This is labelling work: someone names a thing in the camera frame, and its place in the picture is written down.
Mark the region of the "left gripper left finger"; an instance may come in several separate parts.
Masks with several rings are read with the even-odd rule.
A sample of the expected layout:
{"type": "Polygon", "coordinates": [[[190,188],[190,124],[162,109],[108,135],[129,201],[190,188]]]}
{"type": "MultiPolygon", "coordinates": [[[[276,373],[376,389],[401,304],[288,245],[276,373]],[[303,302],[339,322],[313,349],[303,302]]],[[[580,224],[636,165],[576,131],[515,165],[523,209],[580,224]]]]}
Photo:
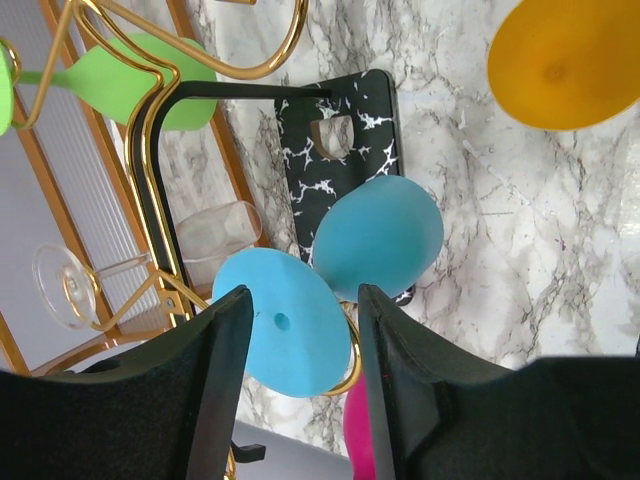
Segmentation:
{"type": "Polygon", "coordinates": [[[3,372],[2,477],[223,478],[253,318],[239,286],[83,372],[3,372]]]}

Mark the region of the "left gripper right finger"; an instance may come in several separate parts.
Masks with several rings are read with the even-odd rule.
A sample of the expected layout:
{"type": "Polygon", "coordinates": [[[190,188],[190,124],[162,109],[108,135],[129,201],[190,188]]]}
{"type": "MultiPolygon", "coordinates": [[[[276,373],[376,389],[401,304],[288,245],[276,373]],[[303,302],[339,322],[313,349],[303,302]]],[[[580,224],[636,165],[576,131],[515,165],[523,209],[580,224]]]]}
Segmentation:
{"type": "Polygon", "coordinates": [[[381,479],[635,479],[639,361],[542,357],[516,370],[456,346],[377,286],[358,295],[381,479]]]}

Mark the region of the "pink plastic wine glass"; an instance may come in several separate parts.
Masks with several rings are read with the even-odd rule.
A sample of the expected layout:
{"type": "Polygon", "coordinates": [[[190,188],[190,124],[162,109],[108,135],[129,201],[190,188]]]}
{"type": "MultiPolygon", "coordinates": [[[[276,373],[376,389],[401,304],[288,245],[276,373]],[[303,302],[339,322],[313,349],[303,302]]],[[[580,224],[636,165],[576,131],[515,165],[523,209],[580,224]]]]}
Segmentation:
{"type": "Polygon", "coordinates": [[[365,376],[348,391],[343,417],[344,439],[354,480],[374,480],[376,467],[369,421],[365,376]]]}

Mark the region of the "clear short wine glass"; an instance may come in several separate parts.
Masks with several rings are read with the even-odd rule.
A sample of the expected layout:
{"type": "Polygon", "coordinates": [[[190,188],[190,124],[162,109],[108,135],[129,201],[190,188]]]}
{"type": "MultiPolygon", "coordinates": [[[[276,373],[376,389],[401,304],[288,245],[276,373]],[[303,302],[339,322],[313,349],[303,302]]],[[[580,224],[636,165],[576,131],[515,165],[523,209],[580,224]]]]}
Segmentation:
{"type": "MultiPolygon", "coordinates": [[[[178,246],[187,271],[201,281],[213,281],[231,255],[254,246],[263,233],[257,208],[247,201],[233,201],[193,214],[176,227],[178,246]]],[[[154,271],[125,302],[114,318],[101,324],[97,296],[102,281],[153,261],[147,251],[100,270],[83,264],[68,248],[52,243],[39,246],[32,260],[38,292],[52,317],[70,330],[90,327],[106,332],[130,310],[151,286],[161,279],[154,271]]]]}

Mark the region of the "blue plastic wine glass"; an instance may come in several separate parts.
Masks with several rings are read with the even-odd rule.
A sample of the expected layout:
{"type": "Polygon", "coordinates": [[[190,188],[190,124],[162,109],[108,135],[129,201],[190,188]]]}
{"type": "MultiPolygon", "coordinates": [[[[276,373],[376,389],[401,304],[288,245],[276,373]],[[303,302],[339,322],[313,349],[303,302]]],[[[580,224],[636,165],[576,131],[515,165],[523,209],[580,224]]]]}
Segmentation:
{"type": "Polygon", "coordinates": [[[369,180],[322,218],[311,261],[271,248],[230,256],[212,284],[219,300],[239,285],[253,301],[247,373],[290,397],[328,393],[345,377],[355,344],[341,304],[362,284],[396,297],[435,262],[444,240],[431,194],[397,175],[369,180]]]}

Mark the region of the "green plastic wine glass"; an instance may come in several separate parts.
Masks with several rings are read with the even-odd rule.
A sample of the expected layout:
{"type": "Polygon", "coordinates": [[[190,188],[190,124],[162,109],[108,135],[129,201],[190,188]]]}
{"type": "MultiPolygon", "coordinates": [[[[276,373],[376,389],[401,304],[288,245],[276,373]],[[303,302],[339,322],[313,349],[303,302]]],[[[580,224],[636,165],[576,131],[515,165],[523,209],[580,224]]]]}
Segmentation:
{"type": "MultiPolygon", "coordinates": [[[[175,65],[183,81],[217,80],[214,70],[150,34],[135,33],[130,39],[146,52],[175,65]]],[[[71,67],[56,71],[51,84],[75,94],[110,120],[126,124],[154,80],[151,74],[136,70],[95,46],[71,67]]],[[[216,100],[182,100],[170,109],[162,129],[199,130],[213,116],[216,104],[216,100]]]]}

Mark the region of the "yellow plastic wine glass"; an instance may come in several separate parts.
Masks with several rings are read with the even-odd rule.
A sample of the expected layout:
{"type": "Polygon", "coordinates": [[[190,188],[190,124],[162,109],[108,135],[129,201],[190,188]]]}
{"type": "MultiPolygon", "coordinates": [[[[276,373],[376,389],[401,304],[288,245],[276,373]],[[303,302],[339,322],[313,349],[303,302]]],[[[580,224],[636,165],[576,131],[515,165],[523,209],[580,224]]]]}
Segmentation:
{"type": "Polygon", "coordinates": [[[606,121],[639,99],[636,1],[522,1],[491,43],[487,78],[499,106],[543,130],[606,121]]]}

